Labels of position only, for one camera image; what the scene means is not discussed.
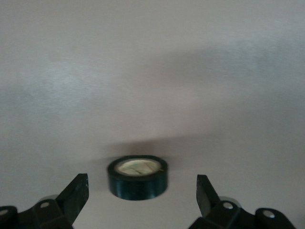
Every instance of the white surface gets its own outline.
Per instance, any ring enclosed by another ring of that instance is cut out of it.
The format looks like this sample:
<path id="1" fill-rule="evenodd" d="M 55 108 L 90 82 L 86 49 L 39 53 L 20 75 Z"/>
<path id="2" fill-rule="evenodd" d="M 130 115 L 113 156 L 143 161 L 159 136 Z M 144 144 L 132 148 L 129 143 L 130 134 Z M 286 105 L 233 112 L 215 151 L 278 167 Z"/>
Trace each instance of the white surface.
<path id="1" fill-rule="evenodd" d="M 2 0 L 0 75 L 0 206 L 88 172 L 76 229 L 186 229 L 207 174 L 305 227 L 304 1 Z M 142 153 L 168 190 L 112 196 L 109 157 Z"/>

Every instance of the roll of electrical tape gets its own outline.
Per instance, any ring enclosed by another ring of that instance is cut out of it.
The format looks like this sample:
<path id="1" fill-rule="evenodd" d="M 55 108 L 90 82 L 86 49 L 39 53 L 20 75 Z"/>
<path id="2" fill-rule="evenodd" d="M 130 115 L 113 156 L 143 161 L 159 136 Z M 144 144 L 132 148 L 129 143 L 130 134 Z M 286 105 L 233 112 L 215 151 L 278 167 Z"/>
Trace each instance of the roll of electrical tape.
<path id="1" fill-rule="evenodd" d="M 152 199 L 167 188 L 167 163 L 156 156 L 124 156 L 107 168 L 110 191 L 128 200 Z"/>

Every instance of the black electrical tape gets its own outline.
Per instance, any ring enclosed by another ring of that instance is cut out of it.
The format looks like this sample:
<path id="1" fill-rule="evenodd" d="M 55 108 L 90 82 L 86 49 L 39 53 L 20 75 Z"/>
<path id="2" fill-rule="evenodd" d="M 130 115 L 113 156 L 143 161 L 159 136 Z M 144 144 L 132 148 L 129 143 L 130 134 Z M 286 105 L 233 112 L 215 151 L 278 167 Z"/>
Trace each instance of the black electrical tape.
<path id="1" fill-rule="evenodd" d="M 157 171 L 149 174 L 130 175 L 119 170 L 119 166 L 128 161 L 145 160 L 156 162 Z M 152 199 L 162 194 L 167 188 L 167 163 L 156 156 L 124 156 L 107 168 L 110 191 L 117 197 L 128 200 Z"/>

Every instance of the tape roll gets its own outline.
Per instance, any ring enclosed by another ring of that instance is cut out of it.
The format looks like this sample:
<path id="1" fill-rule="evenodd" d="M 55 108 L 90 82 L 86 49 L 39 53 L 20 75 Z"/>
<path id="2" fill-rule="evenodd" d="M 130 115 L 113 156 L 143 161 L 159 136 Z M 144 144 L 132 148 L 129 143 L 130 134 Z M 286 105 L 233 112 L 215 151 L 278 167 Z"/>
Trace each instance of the tape roll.
<path id="1" fill-rule="evenodd" d="M 124 156 L 107 168 L 110 191 L 128 200 L 152 199 L 167 189 L 167 163 L 148 155 Z"/>

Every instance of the metal screw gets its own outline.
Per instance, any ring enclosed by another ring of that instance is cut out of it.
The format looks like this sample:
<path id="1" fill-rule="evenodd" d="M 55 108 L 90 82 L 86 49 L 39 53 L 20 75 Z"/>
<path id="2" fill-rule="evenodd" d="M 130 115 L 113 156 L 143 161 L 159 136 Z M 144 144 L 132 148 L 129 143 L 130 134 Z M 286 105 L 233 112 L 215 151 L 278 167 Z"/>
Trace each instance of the metal screw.
<path id="1" fill-rule="evenodd" d="M 233 209 L 233 205 L 232 204 L 230 204 L 229 202 L 225 202 L 224 203 L 224 207 L 226 208 L 226 209 Z"/>
<path id="2" fill-rule="evenodd" d="M 263 211 L 263 214 L 266 216 L 266 217 L 268 217 L 268 218 L 274 218 L 275 217 L 275 215 L 273 214 L 273 212 L 271 212 L 271 211 L 269 211 L 269 210 L 264 210 Z"/>
<path id="3" fill-rule="evenodd" d="M 7 209 L 2 210 L 2 211 L 0 211 L 0 216 L 4 216 L 6 213 L 8 213 Z"/>
<path id="4" fill-rule="evenodd" d="M 49 206 L 49 202 L 44 202 L 40 205 L 41 208 L 46 208 L 47 206 Z"/>

